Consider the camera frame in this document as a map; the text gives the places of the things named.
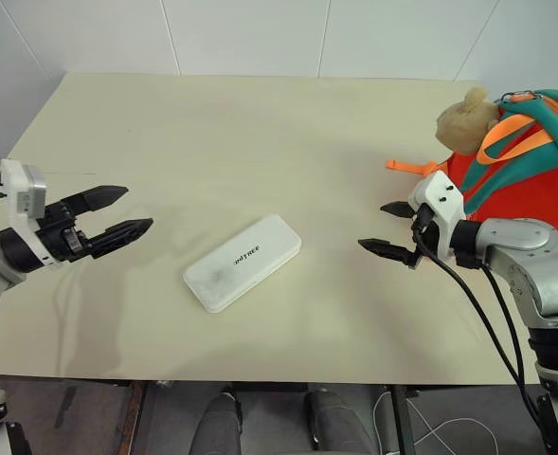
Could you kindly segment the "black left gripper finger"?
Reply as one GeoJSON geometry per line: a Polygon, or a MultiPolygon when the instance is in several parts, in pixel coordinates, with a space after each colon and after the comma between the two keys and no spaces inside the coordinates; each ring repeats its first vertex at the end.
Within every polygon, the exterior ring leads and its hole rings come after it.
{"type": "Polygon", "coordinates": [[[123,248],[143,236],[152,224],[152,218],[143,218],[127,220],[108,227],[100,235],[89,240],[89,255],[97,259],[123,248]]]}
{"type": "Polygon", "coordinates": [[[97,211],[113,205],[128,192],[127,187],[116,185],[97,186],[71,196],[71,209],[74,214],[97,211]]]}

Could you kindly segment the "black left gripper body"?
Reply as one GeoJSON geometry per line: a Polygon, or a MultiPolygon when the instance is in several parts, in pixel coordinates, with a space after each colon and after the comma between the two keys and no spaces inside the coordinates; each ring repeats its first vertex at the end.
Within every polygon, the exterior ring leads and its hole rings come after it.
{"type": "Polygon", "coordinates": [[[72,263],[91,254],[89,239],[76,228],[77,216],[90,210],[85,200],[60,200],[45,206],[36,234],[55,260],[72,263]]]}

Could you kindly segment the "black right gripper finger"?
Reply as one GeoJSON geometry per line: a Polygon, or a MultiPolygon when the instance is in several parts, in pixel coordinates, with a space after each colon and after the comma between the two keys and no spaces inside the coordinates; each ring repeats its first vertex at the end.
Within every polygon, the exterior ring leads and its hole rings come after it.
{"type": "Polygon", "coordinates": [[[408,261],[408,249],[403,246],[395,246],[388,241],[375,238],[359,239],[358,244],[378,257],[395,262],[408,261]]]}
{"type": "Polygon", "coordinates": [[[394,201],[384,204],[380,207],[380,211],[400,218],[412,217],[412,207],[406,201],[394,201]]]}

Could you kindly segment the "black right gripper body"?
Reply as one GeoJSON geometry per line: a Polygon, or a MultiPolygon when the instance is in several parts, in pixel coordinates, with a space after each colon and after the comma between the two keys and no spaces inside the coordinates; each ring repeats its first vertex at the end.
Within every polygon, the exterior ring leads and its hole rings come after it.
{"type": "Polygon", "coordinates": [[[434,210],[426,203],[420,205],[413,217],[411,230],[415,250],[409,253],[406,261],[406,265],[411,269],[415,269],[419,265],[422,257],[437,255],[440,233],[434,217],[434,210]]]}

